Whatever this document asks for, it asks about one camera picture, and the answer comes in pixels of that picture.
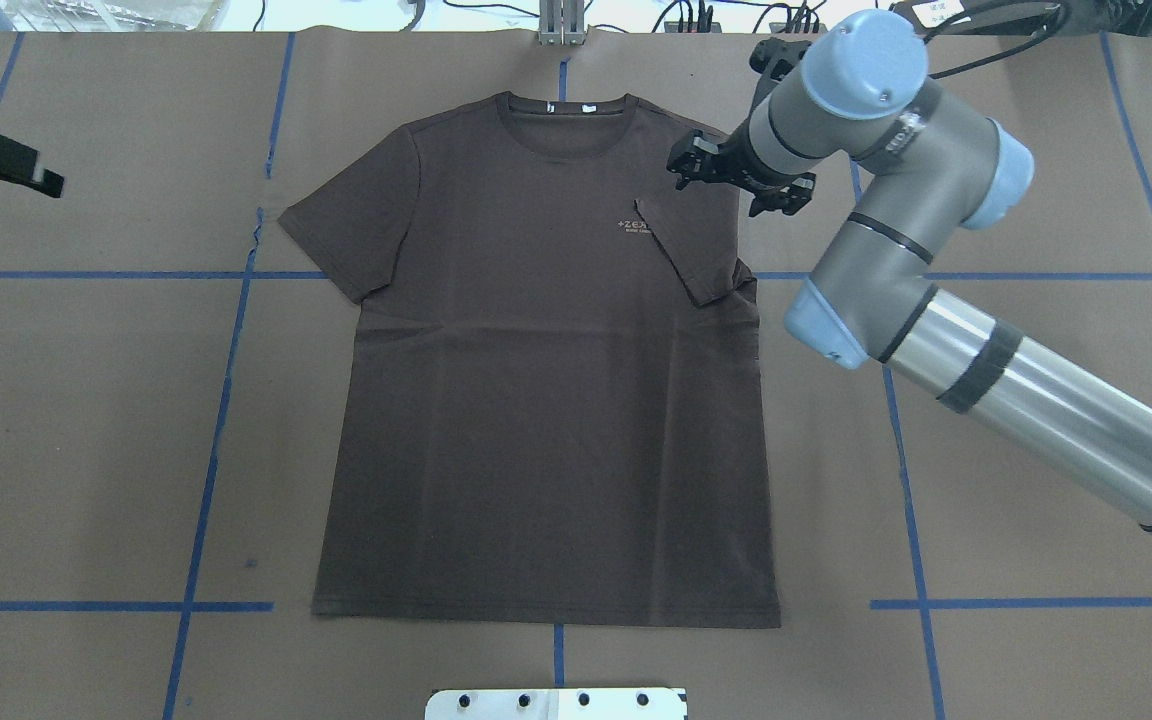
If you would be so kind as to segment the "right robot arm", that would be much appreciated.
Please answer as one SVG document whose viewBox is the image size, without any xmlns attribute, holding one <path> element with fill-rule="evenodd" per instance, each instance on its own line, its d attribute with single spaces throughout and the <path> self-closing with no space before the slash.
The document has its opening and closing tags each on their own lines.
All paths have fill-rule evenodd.
<svg viewBox="0 0 1152 720">
<path fill-rule="evenodd" d="M 1152 407 L 960 300 L 929 266 L 960 229 L 1001 222 L 1032 152 L 929 71 L 929 37 L 865 9 L 817 41 L 760 41 L 749 114 L 672 147 L 677 185 L 732 184 L 750 213 L 791 215 L 838 152 L 870 182 L 785 314 L 791 338 L 847 369 L 878 361 L 1069 473 L 1152 538 Z"/>
</svg>

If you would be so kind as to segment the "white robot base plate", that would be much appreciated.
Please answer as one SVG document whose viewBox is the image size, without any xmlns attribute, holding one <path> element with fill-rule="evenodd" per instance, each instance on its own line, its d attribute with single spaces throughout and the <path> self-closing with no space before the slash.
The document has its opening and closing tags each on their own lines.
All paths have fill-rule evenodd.
<svg viewBox="0 0 1152 720">
<path fill-rule="evenodd" d="M 689 719 L 684 689 L 585 687 L 447 689 L 431 694 L 425 719 Z"/>
</svg>

